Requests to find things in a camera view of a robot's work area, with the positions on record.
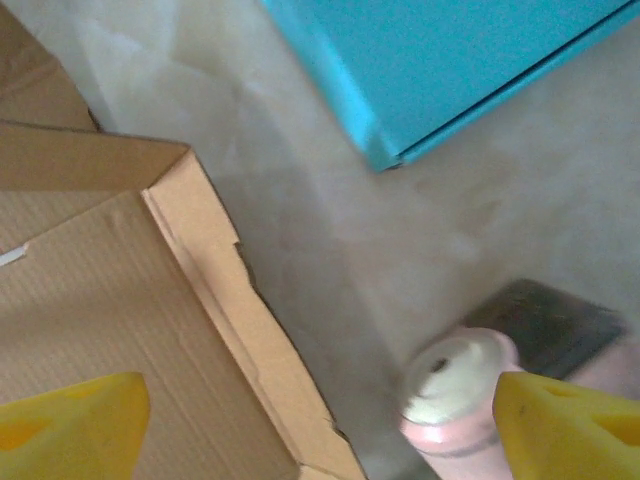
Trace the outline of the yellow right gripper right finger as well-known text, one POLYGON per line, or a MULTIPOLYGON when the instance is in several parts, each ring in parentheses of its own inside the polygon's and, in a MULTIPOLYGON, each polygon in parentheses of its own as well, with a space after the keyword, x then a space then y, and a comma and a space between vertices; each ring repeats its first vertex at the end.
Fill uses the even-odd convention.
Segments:
POLYGON ((493 416, 521 480, 639 477, 639 402, 526 372, 500 375, 493 416))

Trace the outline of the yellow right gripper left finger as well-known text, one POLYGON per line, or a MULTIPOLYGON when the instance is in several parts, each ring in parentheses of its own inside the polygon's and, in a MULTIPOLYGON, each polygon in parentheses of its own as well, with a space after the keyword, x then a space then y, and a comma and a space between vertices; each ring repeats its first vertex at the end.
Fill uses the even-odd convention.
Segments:
POLYGON ((130 479, 150 399, 142 374, 112 374, 1 406, 3 479, 130 479))

